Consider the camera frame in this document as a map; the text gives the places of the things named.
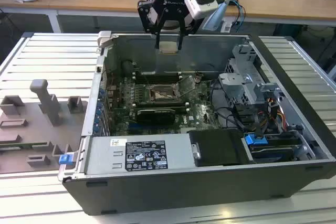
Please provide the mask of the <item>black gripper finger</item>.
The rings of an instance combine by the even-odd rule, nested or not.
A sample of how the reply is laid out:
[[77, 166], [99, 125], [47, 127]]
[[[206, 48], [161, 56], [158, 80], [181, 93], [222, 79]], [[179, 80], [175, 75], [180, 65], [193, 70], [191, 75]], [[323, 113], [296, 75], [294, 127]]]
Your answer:
[[[151, 22], [150, 10], [153, 9], [156, 14], [155, 22]], [[138, 13], [143, 26], [143, 29], [146, 33], [151, 33], [155, 35], [155, 48], [159, 48], [160, 43], [160, 33], [164, 26], [164, 23], [167, 21], [169, 10], [164, 5], [164, 0], [149, 0], [149, 1], [138, 1]]]
[[194, 19], [187, 7], [181, 7], [177, 10], [176, 14], [177, 24], [179, 29], [179, 36], [177, 41], [178, 50], [182, 49], [182, 43], [185, 36], [196, 34], [200, 28], [204, 18]]

